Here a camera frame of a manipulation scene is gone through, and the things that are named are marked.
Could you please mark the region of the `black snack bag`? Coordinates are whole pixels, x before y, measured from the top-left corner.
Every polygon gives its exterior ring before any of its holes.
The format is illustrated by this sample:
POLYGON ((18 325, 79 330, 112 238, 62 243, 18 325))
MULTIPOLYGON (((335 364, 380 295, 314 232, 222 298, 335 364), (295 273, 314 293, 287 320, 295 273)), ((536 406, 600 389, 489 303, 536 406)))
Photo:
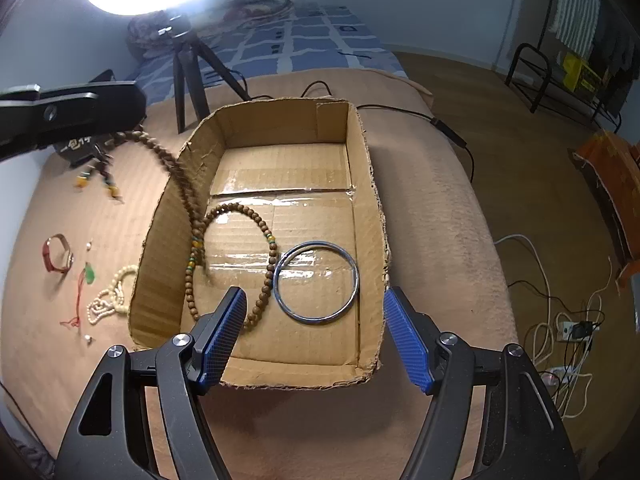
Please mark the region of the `black snack bag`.
POLYGON ((104 151, 105 143, 110 140, 108 134, 104 136, 85 136, 54 144, 55 153, 66 160, 72 168, 81 166, 93 159, 97 150, 104 151))

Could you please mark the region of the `white power strip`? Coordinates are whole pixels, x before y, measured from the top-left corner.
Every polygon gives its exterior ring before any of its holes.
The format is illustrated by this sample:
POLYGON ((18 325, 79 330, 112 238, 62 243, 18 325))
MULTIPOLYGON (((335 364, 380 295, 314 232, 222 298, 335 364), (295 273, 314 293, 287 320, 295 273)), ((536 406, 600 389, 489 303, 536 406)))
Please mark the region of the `white power strip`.
POLYGON ((556 341, 582 342, 589 339, 597 329, 597 324, 591 321, 559 322, 556 328, 556 341))

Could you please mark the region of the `tan blanket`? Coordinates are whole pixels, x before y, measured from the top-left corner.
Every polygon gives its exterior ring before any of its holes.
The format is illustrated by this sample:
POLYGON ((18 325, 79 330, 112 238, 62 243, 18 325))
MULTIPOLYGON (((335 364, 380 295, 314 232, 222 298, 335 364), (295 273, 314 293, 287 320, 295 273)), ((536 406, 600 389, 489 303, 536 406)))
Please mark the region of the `tan blanket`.
MULTIPOLYGON (((424 117, 428 87, 378 70, 329 68, 260 76, 250 90, 281 98, 332 94, 362 107, 390 242, 390 280, 443 330, 500 349, 516 338, 501 263, 472 185, 450 143, 424 117)), ((96 287, 139 259, 168 175, 139 144, 114 155, 124 198, 48 159, 14 245, 1 313, 1 375, 51 452, 81 393, 112 344, 140 348, 124 321, 109 318, 94 341, 65 326, 77 298, 74 276, 44 270, 41 247, 63 233, 96 269, 96 287), (90 252, 86 244, 92 240, 90 252)), ((389 341, 381 368, 363 384, 324 390, 221 387, 204 400, 210 429, 237 479, 395 479, 409 458, 427 398, 408 381, 389 341)))

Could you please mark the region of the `brown cardboard box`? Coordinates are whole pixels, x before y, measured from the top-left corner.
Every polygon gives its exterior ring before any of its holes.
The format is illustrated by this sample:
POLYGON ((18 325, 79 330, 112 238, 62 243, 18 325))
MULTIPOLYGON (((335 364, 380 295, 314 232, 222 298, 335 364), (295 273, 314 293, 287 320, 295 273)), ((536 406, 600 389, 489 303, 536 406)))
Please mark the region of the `brown cardboard box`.
POLYGON ((157 200, 129 315, 134 342, 163 344, 247 296, 247 328, 222 380, 240 388, 326 389, 380 364, 388 277, 385 218, 356 108, 329 98, 221 107, 178 159, 214 214, 204 260, 175 180, 157 200))

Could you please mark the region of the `orange stool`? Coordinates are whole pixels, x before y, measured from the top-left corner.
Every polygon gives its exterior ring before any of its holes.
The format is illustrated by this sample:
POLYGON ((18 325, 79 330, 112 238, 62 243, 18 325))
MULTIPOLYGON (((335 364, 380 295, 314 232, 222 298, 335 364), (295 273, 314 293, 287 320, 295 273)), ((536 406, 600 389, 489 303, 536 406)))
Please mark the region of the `orange stool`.
POLYGON ((618 289, 639 273, 639 147, 608 130, 599 130, 570 160, 591 186, 606 218, 613 221, 614 242, 622 268, 618 289))

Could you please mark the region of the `blue patterned bed sheet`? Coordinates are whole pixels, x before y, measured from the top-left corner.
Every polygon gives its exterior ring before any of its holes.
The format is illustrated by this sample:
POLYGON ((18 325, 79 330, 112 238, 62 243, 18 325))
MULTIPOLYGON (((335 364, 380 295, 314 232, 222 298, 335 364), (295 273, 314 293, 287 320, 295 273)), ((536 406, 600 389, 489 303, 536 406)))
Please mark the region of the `blue patterned bed sheet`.
POLYGON ((242 86, 253 77, 322 68, 406 74, 398 58, 346 6, 298 4, 283 18, 201 40, 242 86))

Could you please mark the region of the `black metal rack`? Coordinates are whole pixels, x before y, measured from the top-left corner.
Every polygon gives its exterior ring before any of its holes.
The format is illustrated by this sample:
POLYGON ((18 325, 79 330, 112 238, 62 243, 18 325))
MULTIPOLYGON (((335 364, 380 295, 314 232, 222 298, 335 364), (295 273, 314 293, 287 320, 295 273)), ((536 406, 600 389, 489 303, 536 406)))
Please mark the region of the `black metal rack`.
POLYGON ((504 84, 520 95, 530 114, 545 110, 586 127, 610 126, 614 133, 622 128, 621 114, 612 114, 597 98, 586 99, 566 88, 560 66, 529 42, 515 49, 504 84))

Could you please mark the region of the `yellow box on rack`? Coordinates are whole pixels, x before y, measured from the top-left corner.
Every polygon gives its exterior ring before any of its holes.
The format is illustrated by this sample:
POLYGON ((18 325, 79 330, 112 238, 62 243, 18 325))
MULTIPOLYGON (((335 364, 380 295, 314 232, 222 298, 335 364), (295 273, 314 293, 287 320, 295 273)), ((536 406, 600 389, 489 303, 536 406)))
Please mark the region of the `yellow box on rack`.
POLYGON ((580 56, 567 52, 563 58, 564 87, 581 96, 583 99, 593 98, 600 90, 602 80, 580 56))

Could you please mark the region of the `white radiator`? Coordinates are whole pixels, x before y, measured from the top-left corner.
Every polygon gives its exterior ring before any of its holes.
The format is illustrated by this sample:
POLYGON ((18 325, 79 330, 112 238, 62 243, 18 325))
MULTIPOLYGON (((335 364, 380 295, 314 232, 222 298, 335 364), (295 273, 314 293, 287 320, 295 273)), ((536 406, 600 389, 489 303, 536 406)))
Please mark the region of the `white radiator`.
POLYGON ((555 14, 548 31, 564 47, 586 58, 599 21, 601 0, 555 0, 555 14))

